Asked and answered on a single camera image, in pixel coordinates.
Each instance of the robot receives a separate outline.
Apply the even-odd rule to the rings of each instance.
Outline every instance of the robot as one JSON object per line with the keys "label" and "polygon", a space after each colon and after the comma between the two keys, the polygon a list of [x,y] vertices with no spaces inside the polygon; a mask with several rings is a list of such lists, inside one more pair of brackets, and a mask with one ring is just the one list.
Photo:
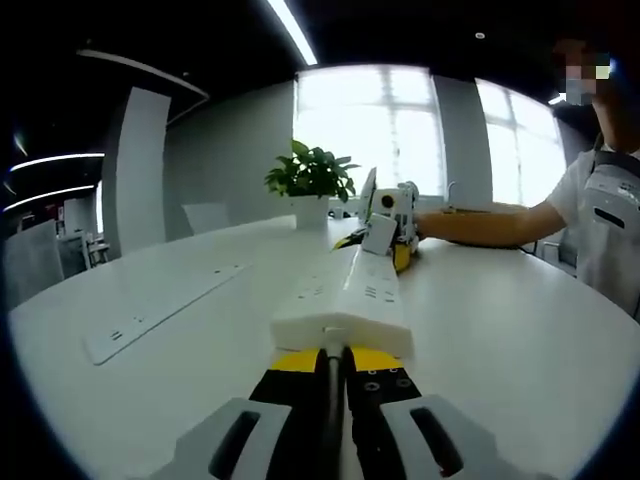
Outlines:
{"label": "robot", "polygon": [[372,168],[360,194],[358,218],[362,228],[341,240],[335,248],[362,244],[376,255],[391,255],[396,272],[405,270],[418,249],[418,232],[413,221],[418,187],[413,182],[397,188],[376,188],[376,169]]}

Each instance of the green plant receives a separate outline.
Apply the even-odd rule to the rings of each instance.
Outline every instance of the green plant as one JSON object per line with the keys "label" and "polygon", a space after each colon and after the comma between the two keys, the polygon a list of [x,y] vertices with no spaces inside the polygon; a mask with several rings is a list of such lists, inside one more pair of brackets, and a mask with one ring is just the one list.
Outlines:
{"label": "green plant", "polygon": [[290,197],[337,196],[343,202],[349,199],[349,192],[356,194],[347,170],[359,165],[349,164],[351,157],[335,158],[331,152],[310,149],[297,140],[292,140],[291,147],[293,156],[277,157],[283,166],[269,171],[264,179],[270,192]]}

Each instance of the person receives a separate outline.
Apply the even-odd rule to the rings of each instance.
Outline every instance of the person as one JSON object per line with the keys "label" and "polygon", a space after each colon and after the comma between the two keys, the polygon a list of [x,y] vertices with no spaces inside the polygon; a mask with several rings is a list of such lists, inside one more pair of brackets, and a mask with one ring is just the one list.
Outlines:
{"label": "person", "polygon": [[[640,162],[640,122],[630,118],[627,97],[612,80],[596,80],[593,55],[585,44],[568,41],[564,56],[567,78],[581,78],[578,94],[590,97],[604,140],[603,151],[626,153]],[[576,85],[567,82],[567,96]],[[428,213],[415,219],[420,239],[434,237],[475,246],[513,247],[540,240],[564,227],[577,232],[577,276],[638,318],[640,303],[640,239],[587,217],[584,187],[592,173],[594,150],[582,152],[545,201],[512,214]]]}

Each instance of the white pot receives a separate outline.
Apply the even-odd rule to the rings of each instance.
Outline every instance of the white pot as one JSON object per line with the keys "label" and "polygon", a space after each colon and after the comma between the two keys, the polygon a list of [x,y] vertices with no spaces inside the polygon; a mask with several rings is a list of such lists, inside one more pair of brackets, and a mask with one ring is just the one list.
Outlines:
{"label": "white pot", "polygon": [[298,230],[323,230],[327,228],[329,197],[305,195],[289,197],[289,205],[296,216]]}

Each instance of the white table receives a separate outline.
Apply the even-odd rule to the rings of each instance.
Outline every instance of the white table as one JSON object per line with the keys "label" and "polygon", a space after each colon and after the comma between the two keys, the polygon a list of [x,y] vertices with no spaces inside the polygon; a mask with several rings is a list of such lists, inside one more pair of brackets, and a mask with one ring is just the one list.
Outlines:
{"label": "white table", "polygon": [[[331,220],[323,235],[297,232],[282,217],[190,237],[84,272],[14,310],[26,378],[80,466],[100,478],[147,474],[187,430],[229,398],[247,397],[274,355],[272,312],[354,225]],[[500,457],[523,472],[575,474],[640,372],[640,327],[521,252],[437,240],[420,250],[400,277],[413,380],[491,432]],[[125,312],[122,291],[153,301],[187,273],[233,263],[252,267],[104,365],[88,360],[81,339]]]}

